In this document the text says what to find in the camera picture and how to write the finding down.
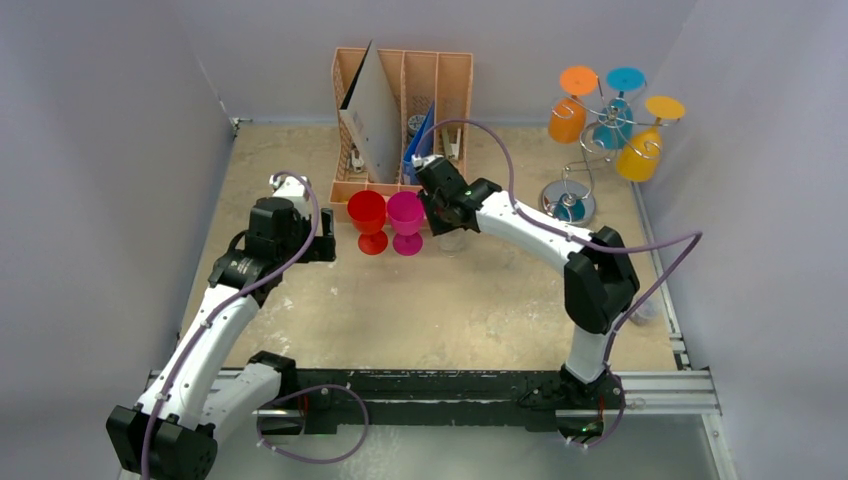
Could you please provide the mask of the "pink wine glass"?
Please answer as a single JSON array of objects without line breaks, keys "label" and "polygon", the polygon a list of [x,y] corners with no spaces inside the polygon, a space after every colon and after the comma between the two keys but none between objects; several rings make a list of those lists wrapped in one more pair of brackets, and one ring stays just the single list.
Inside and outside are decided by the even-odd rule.
[{"label": "pink wine glass", "polygon": [[387,216],[394,230],[392,247],[402,256],[417,255],[423,247],[420,234],[425,211],[414,192],[403,191],[394,194],[387,202]]}]

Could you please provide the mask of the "clear glass wine glass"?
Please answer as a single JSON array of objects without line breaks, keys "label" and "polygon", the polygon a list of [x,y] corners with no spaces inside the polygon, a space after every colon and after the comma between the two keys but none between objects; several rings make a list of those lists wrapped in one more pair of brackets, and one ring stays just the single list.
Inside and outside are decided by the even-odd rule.
[{"label": "clear glass wine glass", "polygon": [[439,235],[436,239],[439,251],[448,258],[457,256],[466,247],[466,231],[461,228]]}]

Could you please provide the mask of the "red wine glass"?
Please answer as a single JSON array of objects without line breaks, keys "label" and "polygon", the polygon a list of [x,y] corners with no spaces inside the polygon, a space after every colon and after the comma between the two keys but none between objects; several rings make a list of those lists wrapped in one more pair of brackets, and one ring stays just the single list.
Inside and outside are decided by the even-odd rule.
[{"label": "red wine glass", "polygon": [[385,198],[378,192],[363,190],[349,199],[346,211],[359,233],[359,250],[366,255],[384,252],[388,246],[388,236],[383,231],[387,219]]}]

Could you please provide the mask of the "yellow wine glass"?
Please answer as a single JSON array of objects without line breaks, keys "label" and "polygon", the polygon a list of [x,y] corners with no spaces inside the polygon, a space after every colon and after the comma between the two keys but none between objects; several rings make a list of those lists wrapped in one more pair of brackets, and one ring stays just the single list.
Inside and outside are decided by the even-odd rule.
[{"label": "yellow wine glass", "polygon": [[663,121],[679,121],[686,114],[683,103],[669,96],[651,96],[644,105],[647,112],[655,117],[654,122],[626,142],[616,163],[619,175],[635,183],[651,179],[662,159],[660,129]]}]

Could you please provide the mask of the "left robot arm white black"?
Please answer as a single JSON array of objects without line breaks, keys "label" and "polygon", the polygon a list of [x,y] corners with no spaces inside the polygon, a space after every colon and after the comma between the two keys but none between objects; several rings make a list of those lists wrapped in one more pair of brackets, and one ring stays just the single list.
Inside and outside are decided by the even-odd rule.
[{"label": "left robot arm white black", "polygon": [[336,258],[334,212],[304,199],[265,197],[250,210],[208,279],[201,306],[165,369],[106,429],[121,467],[150,479],[204,479],[219,447],[264,403],[297,399],[295,362],[261,352],[234,384],[212,391],[236,340],[282,280],[281,267]]}]

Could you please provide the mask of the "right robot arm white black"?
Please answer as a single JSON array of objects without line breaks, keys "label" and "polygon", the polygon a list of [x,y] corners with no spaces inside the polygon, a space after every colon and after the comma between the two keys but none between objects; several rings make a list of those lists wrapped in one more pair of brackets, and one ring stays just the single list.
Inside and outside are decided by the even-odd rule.
[{"label": "right robot arm white black", "polygon": [[609,378],[612,330],[640,283],[620,234],[576,228],[516,200],[498,184],[467,182],[440,155],[414,157],[418,194],[433,235],[469,230],[494,236],[542,260],[564,282],[564,308],[574,324],[570,352],[561,367],[561,392],[576,407],[596,399]]}]

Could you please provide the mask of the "orange wine glass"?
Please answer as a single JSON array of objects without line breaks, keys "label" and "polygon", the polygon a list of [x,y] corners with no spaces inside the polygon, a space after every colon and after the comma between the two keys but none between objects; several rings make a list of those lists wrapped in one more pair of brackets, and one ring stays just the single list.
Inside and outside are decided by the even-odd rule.
[{"label": "orange wine glass", "polygon": [[598,84],[596,72],[585,65],[566,68],[559,76],[565,96],[551,108],[548,134],[556,142],[577,142],[586,124],[587,109],[582,98],[592,94]]}]

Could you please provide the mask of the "blue wine glass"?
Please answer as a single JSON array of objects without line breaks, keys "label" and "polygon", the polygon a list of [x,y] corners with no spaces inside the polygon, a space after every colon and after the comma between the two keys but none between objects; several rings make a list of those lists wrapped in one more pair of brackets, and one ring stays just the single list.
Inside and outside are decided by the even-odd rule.
[{"label": "blue wine glass", "polygon": [[620,150],[630,141],[635,125],[633,111],[625,95],[642,89],[646,77],[636,67],[623,66],[609,71],[606,83],[617,95],[601,110],[599,125],[592,132],[592,142],[605,150]]}]

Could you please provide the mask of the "grey stapler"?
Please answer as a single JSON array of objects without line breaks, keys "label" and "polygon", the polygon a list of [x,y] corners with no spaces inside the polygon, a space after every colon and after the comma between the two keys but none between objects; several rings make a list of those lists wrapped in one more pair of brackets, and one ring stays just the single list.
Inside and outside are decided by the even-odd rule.
[{"label": "grey stapler", "polygon": [[457,161],[460,157],[462,128],[443,128],[440,131],[444,156],[449,161]]}]

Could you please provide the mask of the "blue folder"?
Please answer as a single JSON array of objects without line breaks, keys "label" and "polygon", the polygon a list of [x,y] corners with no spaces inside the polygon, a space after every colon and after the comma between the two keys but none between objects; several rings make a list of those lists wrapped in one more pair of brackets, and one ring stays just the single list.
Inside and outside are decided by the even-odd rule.
[{"label": "blue folder", "polygon": [[427,118],[418,133],[410,140],[401,162],[401,181],[404,185],[418,185],[419,181],[416,176],[416,170],[412,166],[411,158],[413,155],[423,154],[424,156],[432,153],[433,139],[432,135],[427,135],[434,124],[435,103],[432,103],[426,113]]}]

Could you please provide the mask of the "tape roll in organizer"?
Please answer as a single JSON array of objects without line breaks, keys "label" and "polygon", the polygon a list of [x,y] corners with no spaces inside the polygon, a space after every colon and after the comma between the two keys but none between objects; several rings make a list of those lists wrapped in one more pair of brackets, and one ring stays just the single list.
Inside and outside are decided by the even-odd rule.
[{"label": "tape roll in organizer", "polygon": [[407,119],[407,133],[411,136],[415,136],[426,121],[426,118],[426,114],[411,115]]}]

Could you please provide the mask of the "grey white folder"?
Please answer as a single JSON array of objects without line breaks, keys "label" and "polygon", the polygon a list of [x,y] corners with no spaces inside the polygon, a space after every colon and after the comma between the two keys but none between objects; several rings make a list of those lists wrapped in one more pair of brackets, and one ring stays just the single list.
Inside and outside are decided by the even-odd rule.
[{"label": "grey white folder", "polygon": [[395,183],[402,155],[400,115],[373,40],[365,49],[338,113],[369,180]]}]

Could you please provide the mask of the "peach plastic desk organizer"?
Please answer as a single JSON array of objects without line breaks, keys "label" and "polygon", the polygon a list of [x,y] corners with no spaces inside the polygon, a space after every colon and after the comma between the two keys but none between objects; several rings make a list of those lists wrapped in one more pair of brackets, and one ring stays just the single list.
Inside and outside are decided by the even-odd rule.
[{"label": "peach plastic desk organizer", "polygon": [[426,114],[435,103],[434,124],[427,135],[433,139],[432,153],[443,155],[440,131],[443,128],[462,128],[460,157],[451,161],[460,172],[466,170],[466,144],[468,127],[465,120],[471,112],[473,86],[473,56],[470,53],[445,53],[378,48],[394,100],[399,109],[401,129],[401,161],[395,183],[371,182],[367,170],[354,174],[349,168],[352,143],[338,109],[364,55],[365,48],[337,48],[332,67],[335,104],[340,135],[340,154],[329,202],[336,222],[349,222],[346,207],[357,192],[370,190],[386,198],[400,191],[417,192],[420,185],[404,185],[401,181],[401,162],[413,136],[407,133],[407,119],[411,115]]}]

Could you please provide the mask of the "small clear jar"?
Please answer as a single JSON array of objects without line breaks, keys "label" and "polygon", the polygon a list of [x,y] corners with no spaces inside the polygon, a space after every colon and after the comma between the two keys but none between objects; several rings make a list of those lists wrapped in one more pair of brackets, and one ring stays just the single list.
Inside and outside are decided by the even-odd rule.
[{"label": "small clear jar", "polygon": [[637,326],[647,326],[662,316],[660,305],[653,299],[648,299],[630,316],[629,320]]}]

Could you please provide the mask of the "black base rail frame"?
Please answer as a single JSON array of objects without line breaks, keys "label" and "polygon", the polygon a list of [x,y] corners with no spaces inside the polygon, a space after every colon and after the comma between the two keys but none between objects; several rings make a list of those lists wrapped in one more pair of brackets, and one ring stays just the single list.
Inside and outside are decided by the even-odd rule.
[{"label": "black base rail frame", "polygon": [[198,423],[223,439],[250,415],[300,423],[308,434],[342,425],[521,427],[589,442],[626,414],[715,414],[706,371],[625,372],[589,387],[558,370],[367,370],[297,366],[269,352],[212,374]]}]

